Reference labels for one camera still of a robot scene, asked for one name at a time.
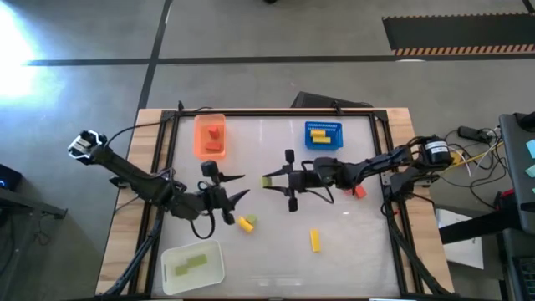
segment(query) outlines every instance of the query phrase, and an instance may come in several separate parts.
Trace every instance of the clear plastic container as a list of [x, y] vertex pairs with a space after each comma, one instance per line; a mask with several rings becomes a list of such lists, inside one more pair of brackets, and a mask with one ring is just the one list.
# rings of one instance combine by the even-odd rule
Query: clear plastic container
[[[177, 274], [177, 267], [185, 267], [188, 259], [199, 256], [206, 257], [203, 264], [186, 268], [187, 271]], [[215, 240], [207, 240], [167, 249], [161, 254], [161, 272], [162, 287], [167, 295], [218, 284], [225, 278], [221, 246]]]
[[[195, 156], [203, 161], [225, 158], [227, 153], [225, 115], [197, 115], [193, 122], [193, 153]], [[217, 135], [213, 135], [214, 129], [217, 129]]]

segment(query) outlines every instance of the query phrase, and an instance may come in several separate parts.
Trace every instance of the sunlight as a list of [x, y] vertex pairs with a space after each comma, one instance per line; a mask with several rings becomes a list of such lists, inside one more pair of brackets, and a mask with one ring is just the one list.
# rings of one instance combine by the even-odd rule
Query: sunlight
[[30, 94], [35, 75], [35, 68], [22, 66], [34, 59], [34, 54], [15, 23], [16, 17], [8, 5], [0, 2], [0, 37], [5, 45], [0, 48], [0, 96]]

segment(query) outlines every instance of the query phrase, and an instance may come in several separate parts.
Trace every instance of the small red object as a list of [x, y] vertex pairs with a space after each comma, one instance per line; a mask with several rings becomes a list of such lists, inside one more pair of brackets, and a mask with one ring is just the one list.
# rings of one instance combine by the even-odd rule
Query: small red object
[[219, 143], [219, 142], [207, 142], [207, 143], [204, 145], [204, 148], [205, 148], [207, 151], [221, 151], [221, 149], [222, 149], [222, 144]]
[[212, 139], [219, 138], [219, 129], [215, 125], [212, 125], [212, 126], [208, 127], [208, 133], [210, 133], [210, 137]]
[[357, 198], [359, 198], [359, 199], [365, 197], [368, 194], [368, 193], [366, 193], [366, 190], [361, 185], [357, 185], [354, 188], [354, 193], [357, 196]]

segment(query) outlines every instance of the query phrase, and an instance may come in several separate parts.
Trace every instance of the orange block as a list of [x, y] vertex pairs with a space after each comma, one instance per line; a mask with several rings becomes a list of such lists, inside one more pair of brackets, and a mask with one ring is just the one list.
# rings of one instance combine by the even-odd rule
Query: orange block
[[361, 185], [357, 185], [354, 188], [354, 194], [357, 195], [357, 198], [361, 199], [365, 197], [368, 193], [366, 193], [366, 190]]
[[219, 129], [215, 125], [208, 126], [208, 133], [212, 139], [219, 138]]
[[221, 151], [223, 145], [219, 142], [207, 142], [205, 145], [204, 145], [204, 148], [207, 150], [207, 151]]

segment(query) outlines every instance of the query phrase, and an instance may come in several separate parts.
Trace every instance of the wooden table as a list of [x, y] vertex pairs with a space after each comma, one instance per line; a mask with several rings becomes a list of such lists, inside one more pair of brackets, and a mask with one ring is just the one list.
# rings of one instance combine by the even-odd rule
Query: wooden table
[[[414, 137], [415, 132], [412, 128], [409, 110], [407, 108], [385, 108], [385, 109], [355, 109], [355, 110], [386, 110], [390, 122], [390, 132], [394, 145], [401, 145]], [[158, 121], [161, 117], [162, 110], [140, 110], [137, 125]], [[382, 133], [381, 125], [378, 123], [379, 132]], [[158, 126], [147, 126], [137, 128], [134, 131], [130, 143], [130, 152], [128, 161], [137, 165], [144, 171], [149, 172], [152, 158], [155, 151], [155, 142]], [[169, 137], [165, 137], [162, 148], [163, 161], [166, 158], [166, 150]], [[380, 135], [381, 149], [386, 150], [385, 138]], [[416, 188], [415, 192], [429, 197], [429, 190], [425, 188]], [[132, 191], [123, 190], [120, 192], [116, 206], [126, 203], [134, 196]], [[104, 253], [104, 260], [100, 270], [99, 281], [97, 283], [96, 293], [103, 293], [115, 280], [124, 272], [126, 266], [135, 253], [138, 231], [140, 230], [140, 219], [143, 211], [143, 202], [134, 202], [129, 206], [121, 209], [120, 214], [114, 216], [111, 224], [108, 244]], [[442, 247], [441, 237], [436, 225], [433, 207], [429, 202], [422, 201], [418, 198], [410, 199], [406, 202], [407, 211], [410, 219], [411, 231], [418, 256], [429, 269], [431, 274], [438, 282], [450, 292], [453, 292], [450, 271], [446, 263], [446, 255]], [[410, 292], [414, 292], [414, 283], [411, 277], [411, 268], [402, 252], [404, 263], [405, 278], [407, 287]], [[138, 291], [142, 291], [145, 286], [146, 262], [140, 273], [138, 282]]]

